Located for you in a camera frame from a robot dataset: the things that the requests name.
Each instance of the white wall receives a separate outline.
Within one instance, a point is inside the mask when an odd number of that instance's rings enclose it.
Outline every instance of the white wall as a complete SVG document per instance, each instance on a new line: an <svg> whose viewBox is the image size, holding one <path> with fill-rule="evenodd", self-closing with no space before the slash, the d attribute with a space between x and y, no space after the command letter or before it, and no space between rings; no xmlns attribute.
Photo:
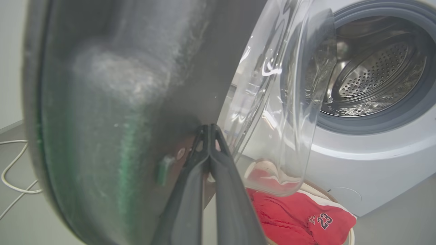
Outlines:
<svg viewBox="0 0 436 245"><path fill-rule="evenodd" d="M21 67L27 0L0 0L0 129L23 119Z"/></svg>

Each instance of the floor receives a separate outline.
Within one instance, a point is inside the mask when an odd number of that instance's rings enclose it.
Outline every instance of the floor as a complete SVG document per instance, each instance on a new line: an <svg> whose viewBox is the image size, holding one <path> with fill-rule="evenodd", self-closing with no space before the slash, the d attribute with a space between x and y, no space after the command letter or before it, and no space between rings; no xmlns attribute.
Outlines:
<svg viewBox="0 0 436 245"><path fill-rule="evenodd" d="M0 134L0 141L25 139L20 125ZM21 151L22 143L0 146L2 171ZM8 180L27 188L35 179L29 153L26 152L9 171ZM19 195L0 183L0 212ZM436 175L395 198L391 202L360 217L354 228L357 245L434 244L436 233ZM204 244L216 244L214 200L205 210ZM83 245L58 220L43 194L25 195L0 221L0 243L21 245Z"/></svg>

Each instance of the white cable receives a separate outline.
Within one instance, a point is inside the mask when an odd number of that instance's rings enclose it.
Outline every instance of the white cable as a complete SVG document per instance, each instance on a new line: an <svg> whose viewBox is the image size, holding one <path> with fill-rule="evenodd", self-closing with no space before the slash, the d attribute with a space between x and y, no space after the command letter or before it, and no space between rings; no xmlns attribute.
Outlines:
<svg viewBox="0 0 436 245"><path fill-rule="evenodd" d="M36 183L38 182L38 180L35 180L26 190L30 190L30 188L32 188ZM7 208L5 211L3 211L2 214L0 214L0 220L6 215L6 213L12 208L12 206L14 206L18 200L20 200L26 193L21 193Z"/></svg>
<svg viewBox="0 0 436 245"><path fill-rule="evenodd" d="M26 194L37 194L42 192L42 189L36 190L36 191L29 191L30 188L28 188L27 190L23 190L21 188L18 188L16 186L11 185L7 180L6 180L6 173L8 172L8 170L16 163L16 161L18 161L18 159L23 155L23 153L26 151L27 149L27 140L10 140L10 141L3 141L0 142L0 145L3 144L9 144L9 143L26 143L23 147L23 149L21 150L20 154L18 154L18 156L3 170L3 173L1 174L1 180L3 181L3 183L5 185L7 185L9 188L14 189L16 191L19 191L21 193L26 193Z"/></svg>

